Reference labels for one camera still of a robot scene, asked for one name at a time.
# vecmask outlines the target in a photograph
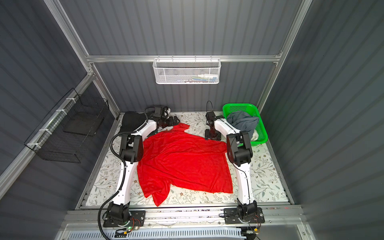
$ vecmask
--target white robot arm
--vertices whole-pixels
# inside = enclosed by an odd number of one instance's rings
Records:
[[[168,107],[159,106],[151,108],[154,108],[154,112],[139,128],[133,132],[121,132],[111,139],[110,149],[112,153],[121,160],[121,169],[116,193],[103,203],[99,211],[100,214],[102,207],[110,201],[107,211],[104,214],[105,217],[103,217],[104,223],[108,221],[108,224],[118,226],[132,224],[129,222],[131,218],[129,212],[129,195],[135,169],[144,154],[143,141],[151,132],[157,130],[158,127],[164,128],[180,123],[180,120],[176,116],[169,116],[170,110]],[[116,153],[113,149],[112,142],[118,136],[121,136],[121,145],[119,153]]]
[[[205,131],[205,139],[221,140],[221,135],[227,138],[227,156],[234,165],[237,183],[237,213],[240,219],[254,215],[257,212],[257,203],[251,188],[251,158],[253,155],[248,132],[234,128],[223,116],[216,116],[214,112],[206,114],[207,125],[210,129]]]
[[[148,122],[145,123],[145,126],[141,130],[139,130],[136,133],[132,133],[131,135],[139,136],[139,138],[141,137],[141,139],[145,139],[151,132],[155,131],[156,129],[157,129],[156,122],[154,120],[148,120]],[[122,137],[121,142],[123,141],[127,141],[126,136]],[[126,205],[129,203],[129,194],[131,191],[132,179],[138,164],[138,162],[131,163],[130,161],[126,161],[126,160],[125,160],[125,163],[126,163],[125,181],[123,183],[121,191],[112,199],[112,201],[117,205],[120,205],[120,204]],[[118,186],[120,186],[121,182],[123,181],[123,175],[124,175],[124,164],[123,162],[121,162]]]

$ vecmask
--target red cloth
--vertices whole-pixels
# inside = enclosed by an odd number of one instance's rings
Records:
[[[227,145],[184,132],[188,128],[189,125],[179,123],[143,142],[144,156],[137,166],[139,183],[144,196],[152,195],[156,206],[167,198],[170,184],[233,193],[225,158]]]

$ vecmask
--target white wire basket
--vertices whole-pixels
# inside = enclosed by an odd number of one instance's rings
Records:
[[[217,84],[220,68],[220,59],[164,61],[155,58],[153,60],[157,84]]]

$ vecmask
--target work surface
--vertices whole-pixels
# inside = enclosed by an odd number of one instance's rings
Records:
[[[216,115],[222,115],[221,112],[215,112]],[[205,124],[205,112],[185,112],[171,113],[171,116],[177,116],[182,123],[190,125],[187,133],[204,136],[205,129],[209,127]],[[119,132],[121,120],[116,130]],[[117,137],[114,141],[114,149],[118,151],[120,148],[121,138]],[[288,198],[284,192],[275,166],[271,160],[270,153],[266,144],[259,144],[252,147],[253,157],[251,162],[251,182],[252,191],[257,202],[287,202]],[[167,199],[160,206],[167,205],[196,205],[196,204],[225,204],[235,203],[237,201],[237,179],[234,166],[228,161],[229,170],[233,183],[233,194],[226,193],[209,193],[202,191],[194,191],[171,185]],[[86,206],[100,206],[116,191],[117,182],[120,174],[121,161],[108,150],[104,162],[98,172],[92,190],[86,202]],[[137,171],[133,177],[131,188],[131,203],[130,205],[150,205],[154,206],[152,196],[145,198],[141,190]]]

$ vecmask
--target clothing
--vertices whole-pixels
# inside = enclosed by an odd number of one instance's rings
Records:
[[[144,142],[144,156],[137,166],[144,196],[152,195],[156,206],[168,196],[170,184],[191,190],[233,193],[225,158],[225,142],[205,140],[184,132],[179,123]]]
[[[257,141],[258,138],[259,138],[259,134],[257,133],[257,131],[254,131],[251,141]]]
[[[227,116],[227,122],[240,131],[247,131],[249,138],[251,139],[257,124],[259,124],[259,118],[252,117],[244,111],[237,111],[232,112]]]
[[[145,122],[145,114],[137,112],[125,112],[121,121],[120,132],[131,132],[136,130]]]

